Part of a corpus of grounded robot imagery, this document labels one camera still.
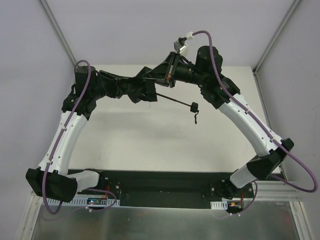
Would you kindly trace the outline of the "black folding umbrella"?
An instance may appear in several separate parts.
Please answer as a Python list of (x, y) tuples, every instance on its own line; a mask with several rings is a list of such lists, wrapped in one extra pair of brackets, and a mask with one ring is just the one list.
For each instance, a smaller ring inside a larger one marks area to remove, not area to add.
[(189, 107), (190, 112), (194, 113), (194, 123), (197, 124), (197, 115), (199, 114), (199, 105), (196, 102), (191, 104), (182, 102), (180, 100), (165, 96), (163, 94), (156, 92), (155, 82), (152, 80), (144, 80), (142, 78), (143, 74), (149, 71), (150, 68), (144, 67), (136, 76), (125, 77), (122, 81), (120, 89), (122, 90), (122, 96), (128, 96), (131, 102), (134, 104), (140, 101), (144, 102), (156, 102), (158, 97), (165, 98), (167, 100), (185, 105)]

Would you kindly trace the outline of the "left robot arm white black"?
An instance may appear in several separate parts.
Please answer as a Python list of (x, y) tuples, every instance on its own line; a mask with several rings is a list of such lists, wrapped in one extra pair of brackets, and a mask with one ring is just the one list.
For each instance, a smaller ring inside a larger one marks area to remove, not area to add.
[(28, 169), (25, 175), (37, 196), (66, 203), (89, 188), (110, 190), (101, 170), (86, 168), (73, 174), (68, 172), (77, 140), (97, 101), (105, 96), (117, 97), (120, 89), (118, 75), (97, 71), (93, 66), (78, 67), (74, 76), (52, 143), (38, 167)]

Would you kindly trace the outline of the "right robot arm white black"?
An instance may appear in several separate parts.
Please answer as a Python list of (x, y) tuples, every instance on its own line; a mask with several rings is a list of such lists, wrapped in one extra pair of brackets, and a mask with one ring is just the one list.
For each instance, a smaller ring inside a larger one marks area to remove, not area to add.
[(173, 88), (176, 81), (197, 85), (203, 98), (228, 117), (251, 143), (256, 155), (226, 180), (215, 186), (222, 198), (232, 199), (240, 189), (255, 180), (265, 180), (283, 162), (294, 143), (282, 139), (250, 109), (240, 89), (222, 74), (223, 58), (215, 47), (201, 46), (195, 63), (177, 52), (142, 74), (147, 90), (154, 85)]

